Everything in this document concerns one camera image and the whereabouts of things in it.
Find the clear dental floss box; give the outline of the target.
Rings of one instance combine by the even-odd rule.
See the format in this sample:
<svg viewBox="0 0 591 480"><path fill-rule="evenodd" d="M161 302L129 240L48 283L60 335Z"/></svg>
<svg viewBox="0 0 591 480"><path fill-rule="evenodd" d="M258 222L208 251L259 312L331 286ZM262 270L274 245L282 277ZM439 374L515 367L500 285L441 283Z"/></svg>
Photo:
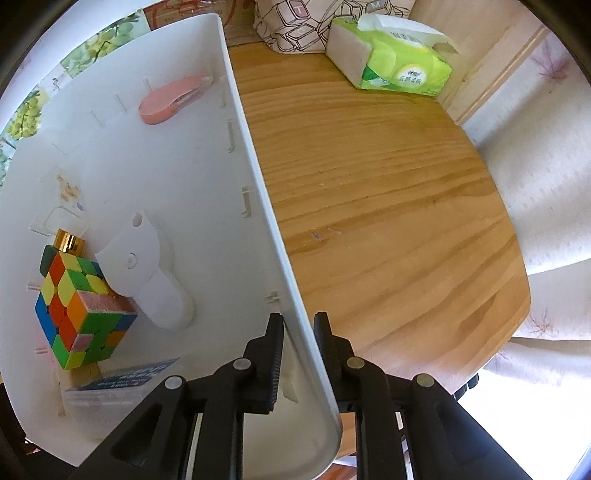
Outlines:
<svg viewBox="0 0 591 480"><path fill-rule="evenodd" d="M150 392L174 372L178 358L107 373L63 392L69 415L88 435L108 435Z"/></svg>

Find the multicolour puzzle cube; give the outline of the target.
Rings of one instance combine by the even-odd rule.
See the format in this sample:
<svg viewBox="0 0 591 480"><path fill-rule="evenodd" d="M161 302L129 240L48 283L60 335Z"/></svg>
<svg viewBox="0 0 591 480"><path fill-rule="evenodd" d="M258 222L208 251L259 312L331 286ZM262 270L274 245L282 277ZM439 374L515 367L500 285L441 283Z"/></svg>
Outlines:
<svg viewBox="0 0 591 480"><path fill-rule="evenodd" d="M97 262L47 245L35 313L58 365L72 370L107 360L137 317L107 284Z"/></svg>

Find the green bottle gold cap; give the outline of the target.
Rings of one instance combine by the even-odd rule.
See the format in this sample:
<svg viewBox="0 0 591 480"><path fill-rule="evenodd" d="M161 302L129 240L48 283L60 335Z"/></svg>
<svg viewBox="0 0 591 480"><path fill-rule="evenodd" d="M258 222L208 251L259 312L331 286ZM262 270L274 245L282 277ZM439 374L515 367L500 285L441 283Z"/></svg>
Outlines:
<svg viewBox="0 0 591 480"><path fill-rule="evenodd" d="M45 277L53 262L53 259L60 253L67 253L77 257L83 254L85 240L63 229L58 229L53 243L44 247L41 262L39 265L40 274Z"/></svg>

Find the white plastic storage box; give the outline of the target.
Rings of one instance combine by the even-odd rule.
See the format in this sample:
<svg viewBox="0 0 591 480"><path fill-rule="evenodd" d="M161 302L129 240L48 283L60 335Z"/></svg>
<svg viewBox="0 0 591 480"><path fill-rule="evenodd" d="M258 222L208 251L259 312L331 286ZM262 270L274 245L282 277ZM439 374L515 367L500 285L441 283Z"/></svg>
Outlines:
<svg viewBox="0 0 591 480"><path fill-rule="evenodd" d="M240 104L221 19L147 33L77 76L21 142L1 192L1 374L27 437L81 464L114 423L76 413L35 312L57 229L82 237L138 315L101 371L168 362L188 378L286 325L280 393L245 419L243 474L314 479L342 426Z"/></svg>

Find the pink handled tool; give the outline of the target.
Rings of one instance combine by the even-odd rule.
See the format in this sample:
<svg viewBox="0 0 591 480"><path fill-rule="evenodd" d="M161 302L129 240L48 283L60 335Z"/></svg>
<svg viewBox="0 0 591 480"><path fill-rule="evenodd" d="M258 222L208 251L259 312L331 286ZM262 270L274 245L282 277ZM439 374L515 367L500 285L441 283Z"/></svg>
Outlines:
<svg viewBox="0 0 591 480"><path fill-rule="evenodd" d="M191 75L150 91L140 102L138 114L148 125L156 125L173 117L187 103L211 86L211 76Z"/></svg>

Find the small cartoon sticker card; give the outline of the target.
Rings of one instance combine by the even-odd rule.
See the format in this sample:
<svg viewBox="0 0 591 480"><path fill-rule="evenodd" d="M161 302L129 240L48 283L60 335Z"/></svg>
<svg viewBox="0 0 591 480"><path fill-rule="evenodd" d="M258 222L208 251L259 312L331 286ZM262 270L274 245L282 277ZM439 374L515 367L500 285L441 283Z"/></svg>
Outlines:
<svg viewBox="0 0 591 480"><path fill-rule="evenodd" d="M55 237L59 230L82 237L89 219L78 183L57 169L40 180L39 185L41 196L29 229L45 237Z"/></svg>

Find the green tissue pack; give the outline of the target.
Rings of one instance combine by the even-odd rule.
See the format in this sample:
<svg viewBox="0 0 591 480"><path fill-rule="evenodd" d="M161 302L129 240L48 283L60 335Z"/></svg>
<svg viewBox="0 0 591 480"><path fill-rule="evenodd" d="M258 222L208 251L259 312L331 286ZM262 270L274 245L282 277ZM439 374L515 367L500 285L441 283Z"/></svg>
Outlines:
<svg viewBox="0 0 591 480"><path fill-rule="evenodd" d="M325 55L358 89L435 97L453 72L444 55L457 52L455 43L432 27L372 13L332 20Z"/></svg>

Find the patterned tote bag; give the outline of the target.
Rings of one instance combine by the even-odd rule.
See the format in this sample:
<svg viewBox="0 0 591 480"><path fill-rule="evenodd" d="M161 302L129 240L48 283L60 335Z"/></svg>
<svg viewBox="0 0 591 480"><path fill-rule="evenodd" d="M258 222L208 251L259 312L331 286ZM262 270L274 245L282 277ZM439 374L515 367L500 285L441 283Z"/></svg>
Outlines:
<svg viewBox="0 0 591 480"><path fill-rule="evenodd" d="M414 5L414 0L256 1L253 28L276 53L324 53L333 18L378 13L408 19Z"/></svg>

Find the grape poster sheet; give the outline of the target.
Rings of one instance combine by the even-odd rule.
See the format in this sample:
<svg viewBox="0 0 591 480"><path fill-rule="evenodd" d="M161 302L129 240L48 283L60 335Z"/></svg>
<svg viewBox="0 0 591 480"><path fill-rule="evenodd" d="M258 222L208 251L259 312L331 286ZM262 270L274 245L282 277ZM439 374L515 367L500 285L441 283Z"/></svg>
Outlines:
<svg viewBox="0 0 591 480"><path fill-rule="evenodd" d="M19 142L38 133L42 109L50 99L99 59L149 31L141 9L116 20L74 48L29 92L10 119L1 122L1 185Z"/></svg>

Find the brown cardboard piece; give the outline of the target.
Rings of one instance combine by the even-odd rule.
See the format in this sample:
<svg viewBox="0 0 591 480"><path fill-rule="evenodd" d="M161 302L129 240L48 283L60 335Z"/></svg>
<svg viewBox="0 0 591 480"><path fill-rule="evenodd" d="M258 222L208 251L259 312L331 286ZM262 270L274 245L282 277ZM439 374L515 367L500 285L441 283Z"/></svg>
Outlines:
<svg viewBox="0 0 591 480"><path fill-rule="evenodd" d="M252 0L169 0L143 8L151 30L208 13L221 17L228 46L260 41L253 29L255 1Z"/></svg>

